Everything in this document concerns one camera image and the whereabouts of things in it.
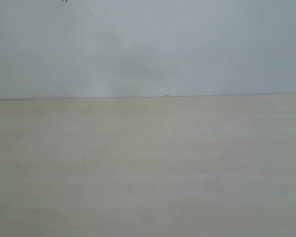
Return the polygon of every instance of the wooden table surface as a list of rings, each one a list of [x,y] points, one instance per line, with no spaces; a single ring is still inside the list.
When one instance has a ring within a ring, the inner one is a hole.
[[[296,94],[0,101],[0,237],[296,237]]]

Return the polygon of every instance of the white wall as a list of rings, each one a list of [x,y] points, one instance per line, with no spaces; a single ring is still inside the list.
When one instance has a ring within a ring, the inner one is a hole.
[[[0,0],[0,99],[296,93],[296,0]]]

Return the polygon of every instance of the light wood surface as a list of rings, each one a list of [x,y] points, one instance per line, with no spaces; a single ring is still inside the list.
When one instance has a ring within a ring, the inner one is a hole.
[[[0,237],[296,237],[296,95],[0,101]]]

